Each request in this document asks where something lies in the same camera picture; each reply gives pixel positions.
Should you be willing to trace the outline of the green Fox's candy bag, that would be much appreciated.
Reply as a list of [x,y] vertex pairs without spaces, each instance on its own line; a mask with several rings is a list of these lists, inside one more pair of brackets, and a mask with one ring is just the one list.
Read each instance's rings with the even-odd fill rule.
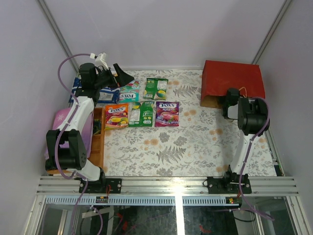
[[138,102],[139,101],[139,81],[134,80],[120,89],[119,102]]

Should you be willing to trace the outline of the blue chips bag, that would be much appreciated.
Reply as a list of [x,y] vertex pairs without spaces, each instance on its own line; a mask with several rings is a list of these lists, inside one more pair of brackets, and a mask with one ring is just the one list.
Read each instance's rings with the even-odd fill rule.
[[[82,87],[81,79],[76,77],[74,79],[72,93],[76,95],[77,90]],[[105,87],[100,90],[100,96],[98,100],[98,104],[118,104],[119,103],[119,96],[120,96],[120,88],[109,88]]]

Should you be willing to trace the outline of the red paper bag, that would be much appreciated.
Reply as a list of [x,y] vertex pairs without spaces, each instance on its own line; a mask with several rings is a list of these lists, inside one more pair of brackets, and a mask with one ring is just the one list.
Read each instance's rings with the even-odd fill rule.
[[229,88],[241,95],[266,97],[258,65],[207,60],[202,71],[200,106],[221,108]]

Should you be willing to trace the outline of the green snack bag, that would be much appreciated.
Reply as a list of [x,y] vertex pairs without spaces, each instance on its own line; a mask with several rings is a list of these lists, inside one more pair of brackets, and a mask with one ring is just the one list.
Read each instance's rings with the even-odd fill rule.
[[153,106],[153,101],[134,102],[129,118],[129,127],[152,127]]
[[166,100],[168,79],[147,78],[144,90],[144,99]]

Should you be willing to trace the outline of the orange candy bag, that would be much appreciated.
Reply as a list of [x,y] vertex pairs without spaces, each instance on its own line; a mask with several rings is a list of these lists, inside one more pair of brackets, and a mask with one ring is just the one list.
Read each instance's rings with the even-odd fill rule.
[[122,129],[129,125],[128,104],[105,106],[105,130]]

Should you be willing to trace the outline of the purple Fox's berries bag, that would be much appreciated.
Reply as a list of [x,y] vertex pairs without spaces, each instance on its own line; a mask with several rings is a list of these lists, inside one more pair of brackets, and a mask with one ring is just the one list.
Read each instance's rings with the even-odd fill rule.
[[155,127],[166,126],[179,126],[179,102],[156,102]]

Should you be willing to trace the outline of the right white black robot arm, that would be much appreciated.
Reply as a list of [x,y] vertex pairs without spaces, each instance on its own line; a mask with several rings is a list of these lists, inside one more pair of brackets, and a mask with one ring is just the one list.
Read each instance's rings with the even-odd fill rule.
[[231,164],[218,182],[218,189],[228,193],[251,193],[248,165],[256,142],[269,128],[268,105],[261,97],[244,97],[238,89],[229,88],[222,105],[222,116],[237,120],[240,139]]

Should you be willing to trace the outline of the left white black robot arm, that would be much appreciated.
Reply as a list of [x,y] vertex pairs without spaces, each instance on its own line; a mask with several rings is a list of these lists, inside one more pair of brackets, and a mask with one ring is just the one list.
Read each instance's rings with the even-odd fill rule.
[[82,138],[82,131],[89,116],[93,114],[103,88],[121,88],[134,80],[118,64],[113,65],[116,74],[104,66],[84,63],[79,68],[81,84],[73,94],[73,105],[61,125],[46,134],[48,159],[46,170],[61,174],[69,171],[82,180],[90,182],[96,193],[106,190],[107,181],[101,167],[90,162]]

